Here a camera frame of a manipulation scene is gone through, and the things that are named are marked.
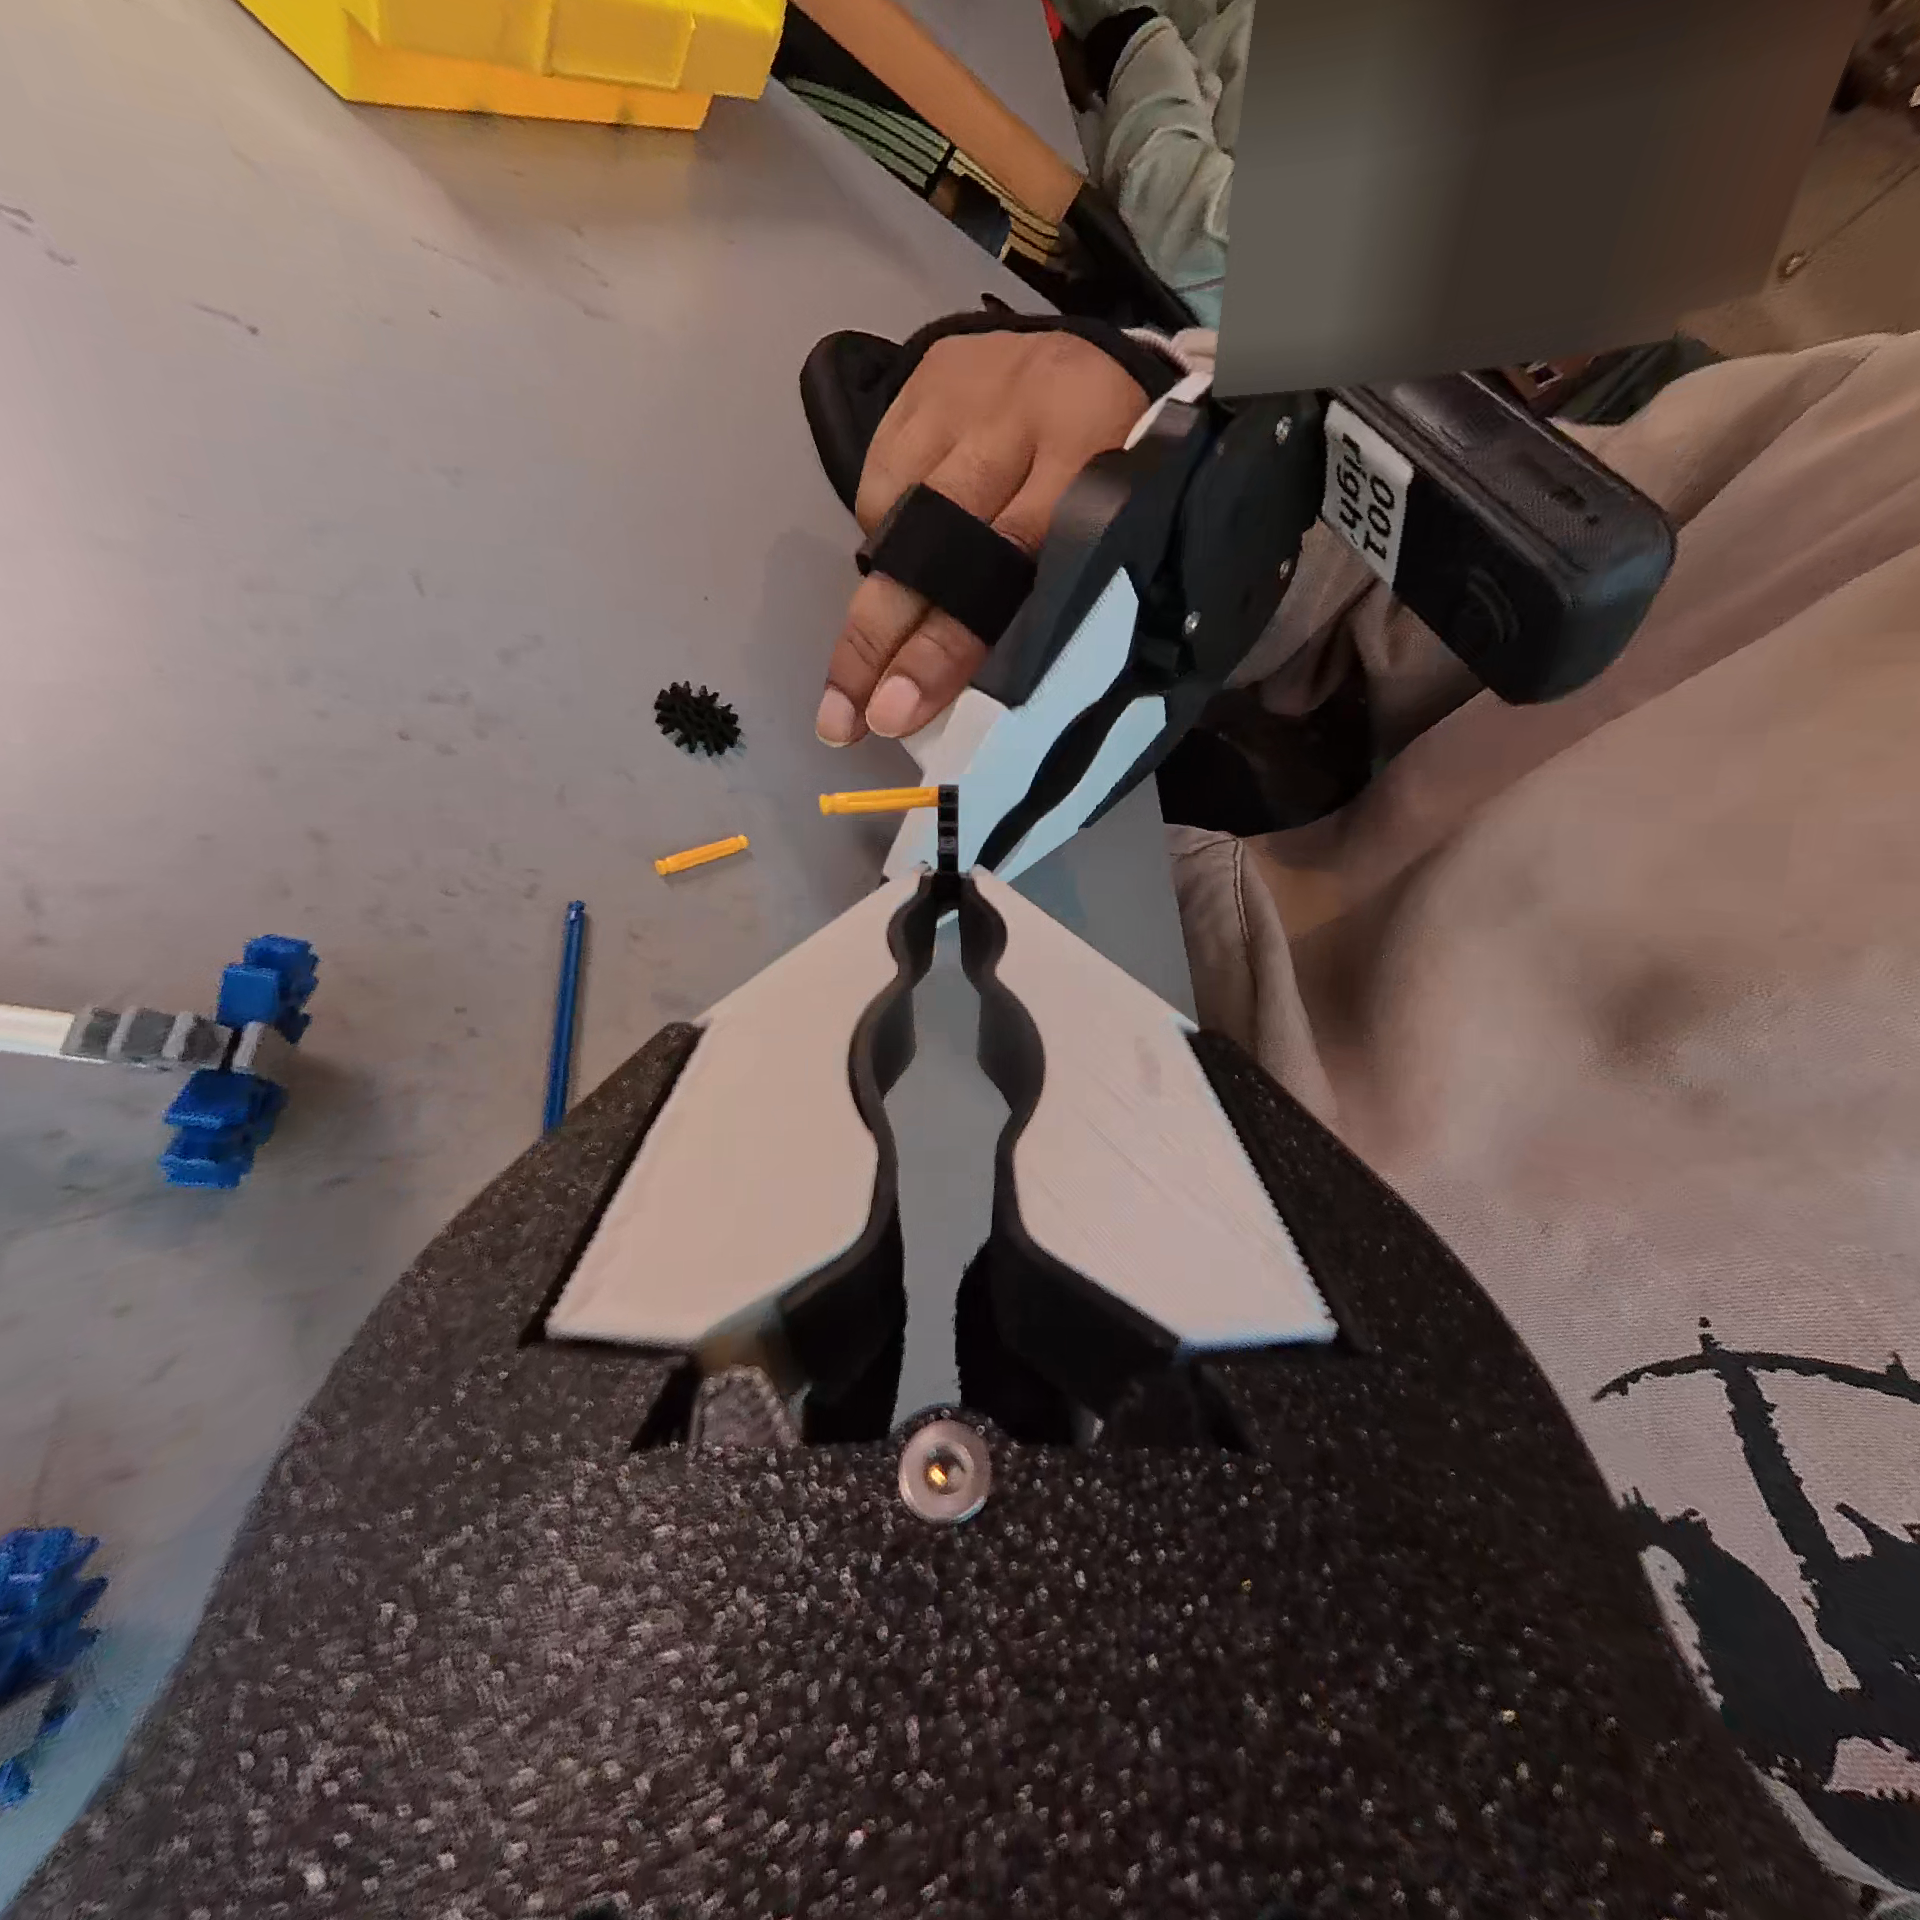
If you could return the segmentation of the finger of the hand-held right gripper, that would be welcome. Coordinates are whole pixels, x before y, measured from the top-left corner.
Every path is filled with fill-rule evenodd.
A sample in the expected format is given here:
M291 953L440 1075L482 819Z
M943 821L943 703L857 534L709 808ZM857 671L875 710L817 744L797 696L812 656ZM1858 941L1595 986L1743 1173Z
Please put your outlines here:
M1126 792L1135 767L1168 727L1168 696L1139 693L1126 706L1101 696L1076 720L1051 749L1022 801L995 828L979 853L979 871L1016 879L1089 828L1114 797Z
M962 792L967 871L979 871L984 839L1022 801L1076 720L1118 691L1135 617L1139 593L1126 573L1114 573L1022 703L967 689L904 740L925 783L957 783Z

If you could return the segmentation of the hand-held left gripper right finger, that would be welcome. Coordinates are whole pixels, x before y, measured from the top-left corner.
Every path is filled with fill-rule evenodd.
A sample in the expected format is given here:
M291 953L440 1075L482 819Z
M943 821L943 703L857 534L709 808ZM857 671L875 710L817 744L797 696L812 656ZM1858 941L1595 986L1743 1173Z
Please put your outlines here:
M1335 1345L1198 1026L996 878L967 878L957 935L1006 1108L989 1240L1005 1345L1063 1395Z

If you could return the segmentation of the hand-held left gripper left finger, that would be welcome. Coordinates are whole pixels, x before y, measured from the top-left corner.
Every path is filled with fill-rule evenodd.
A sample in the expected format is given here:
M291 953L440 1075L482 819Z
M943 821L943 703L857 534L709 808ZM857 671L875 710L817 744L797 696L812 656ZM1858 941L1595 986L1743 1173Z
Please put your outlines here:
M885 879L706 1008L547 1340L893 1406L908 1298L885 1092L914 1058L939 916L943 878Z

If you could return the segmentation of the yellow plastic bin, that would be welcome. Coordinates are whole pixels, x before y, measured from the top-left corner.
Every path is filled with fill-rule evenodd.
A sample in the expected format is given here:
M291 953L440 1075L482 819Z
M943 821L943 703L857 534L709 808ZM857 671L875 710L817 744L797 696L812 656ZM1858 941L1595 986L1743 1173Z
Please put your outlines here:
M353 105L695 132L763 95L783 2L248 2Z

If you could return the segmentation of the person's right forearm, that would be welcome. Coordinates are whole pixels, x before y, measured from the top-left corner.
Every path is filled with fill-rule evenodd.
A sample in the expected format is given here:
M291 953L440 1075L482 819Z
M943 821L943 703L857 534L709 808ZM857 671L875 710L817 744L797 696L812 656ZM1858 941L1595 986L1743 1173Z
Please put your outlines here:
M1555 703L1499 703L1312 530L1229 691L1306 715L1358 675L1380 749L1498 724L1560 749L1777 633L1792 691L1834 679L1871 639L1918 652L1918 332L1727 358L1621 423L1561 433L1676 528L1666 583L1604 675Z

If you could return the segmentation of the grey desk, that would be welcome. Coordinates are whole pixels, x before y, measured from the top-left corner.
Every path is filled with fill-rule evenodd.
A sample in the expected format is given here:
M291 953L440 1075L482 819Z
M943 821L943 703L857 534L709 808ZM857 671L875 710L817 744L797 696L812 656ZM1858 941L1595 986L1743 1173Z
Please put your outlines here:
M312 1031L236 1191L165 1075L3 1063L3 1524L98 1536L3 1894L193 1642L291 1423L576 1087L878 879L816 797L854 590L801 363L1041 299L783 90L700 132L349 108L239 2L3 6L3 1000ZM685 757L671 683L737 710ZM685 878L654 858L748 833Z

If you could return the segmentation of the person's right hand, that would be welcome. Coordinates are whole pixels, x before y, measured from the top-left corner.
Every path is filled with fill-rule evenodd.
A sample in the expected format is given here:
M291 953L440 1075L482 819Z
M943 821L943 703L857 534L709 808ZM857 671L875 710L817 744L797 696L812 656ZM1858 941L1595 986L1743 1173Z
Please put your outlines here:
M1148 411L1120 362L1076 332L961 332L925 348L878 423L854 487L865 536L929 484L1035 555L1053 509L1095 455ZM908 738L972 686L990 643L885 570L857 581L830 648L816 735Z

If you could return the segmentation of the long blue toy rod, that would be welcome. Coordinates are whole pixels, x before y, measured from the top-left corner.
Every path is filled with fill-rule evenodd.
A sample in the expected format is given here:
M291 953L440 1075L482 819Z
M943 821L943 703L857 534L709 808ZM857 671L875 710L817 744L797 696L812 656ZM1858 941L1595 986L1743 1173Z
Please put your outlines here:
M575 899L565 903L562 948L559 948L559 963L555 963L555 1003L554 1003L554 1031L549 1031L543 1101L540 1101L543 1133L559 1129L572 1108L583 958L586 958L586 900Z

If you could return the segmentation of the person's beige shirt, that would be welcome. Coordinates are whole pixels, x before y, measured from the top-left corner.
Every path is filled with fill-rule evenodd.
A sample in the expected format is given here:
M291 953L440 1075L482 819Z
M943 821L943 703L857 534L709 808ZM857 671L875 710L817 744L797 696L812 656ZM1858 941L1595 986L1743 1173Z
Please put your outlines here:
M1762 1790L1918 1915L1918 555L1363 899L1193 837L1204 1017L1398 1187L1595 1457Z

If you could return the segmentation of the colourful toy rod model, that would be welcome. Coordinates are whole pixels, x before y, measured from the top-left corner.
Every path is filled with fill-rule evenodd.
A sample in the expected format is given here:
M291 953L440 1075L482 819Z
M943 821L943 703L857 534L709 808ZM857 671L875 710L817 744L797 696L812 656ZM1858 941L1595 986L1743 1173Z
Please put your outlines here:
M154 1007L37 1008L3 1003L3 1051L175 1075L165 1108L168 1184L231 1191L252 1173L288 1105L285 1063L308 1031L317 953L263 935L226 967L210 1015ZM75 1714L75 1669L98 1640L109 1578L96 1536L68 1524L3 1535L3 1808L34 1794L32 1761Z

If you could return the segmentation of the grey table with wooden edge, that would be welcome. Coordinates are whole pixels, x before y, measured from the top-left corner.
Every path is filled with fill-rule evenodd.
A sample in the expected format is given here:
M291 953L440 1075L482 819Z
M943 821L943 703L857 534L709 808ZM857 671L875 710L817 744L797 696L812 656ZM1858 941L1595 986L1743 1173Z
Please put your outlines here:
M1045 2L791 2L1036 218L1063 226L1085 149Z

